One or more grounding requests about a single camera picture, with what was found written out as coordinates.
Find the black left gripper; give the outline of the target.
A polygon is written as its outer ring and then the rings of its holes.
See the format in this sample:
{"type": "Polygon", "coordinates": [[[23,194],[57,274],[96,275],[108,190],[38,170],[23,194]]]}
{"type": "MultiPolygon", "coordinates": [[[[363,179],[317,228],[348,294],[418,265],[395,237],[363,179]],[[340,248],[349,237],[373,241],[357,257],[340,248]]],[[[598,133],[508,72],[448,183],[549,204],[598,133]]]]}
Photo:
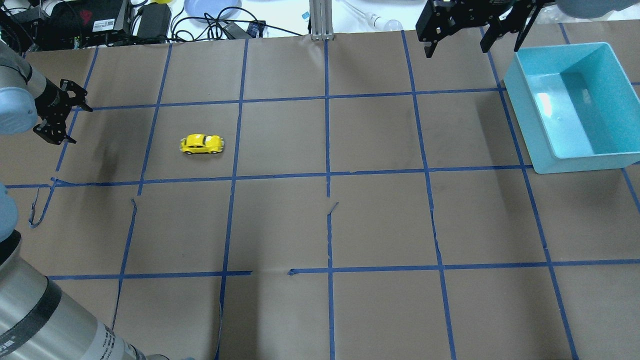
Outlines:
{"type": "Polygon", "coordinates": [[[80,107],[83,111],[93,112],[87,104],[88,92],[70,79],[61,79],[60,88],[51,80],[46,80],[44,91],[35,98],[35,107],[42,123],[34,126],[33,132],[52,145],[62,143],[77,144],[67,134],[66,120],[71,107],[80,107]]]}

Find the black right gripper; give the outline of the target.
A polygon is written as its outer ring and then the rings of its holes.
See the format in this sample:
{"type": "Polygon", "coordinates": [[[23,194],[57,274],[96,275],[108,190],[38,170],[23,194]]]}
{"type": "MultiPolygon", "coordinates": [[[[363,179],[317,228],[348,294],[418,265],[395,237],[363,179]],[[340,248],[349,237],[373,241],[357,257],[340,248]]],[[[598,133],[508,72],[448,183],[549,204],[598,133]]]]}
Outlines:
{"type": "Polygon", "coordinates": [[[542,7],[537,0],[428,0],[416,22],[416,34],[428,59],[446,37],[478,27],[488,27],[480,41],[483,53],[506,34],[518,35],[513,48],[517,53],[542,7]]]}

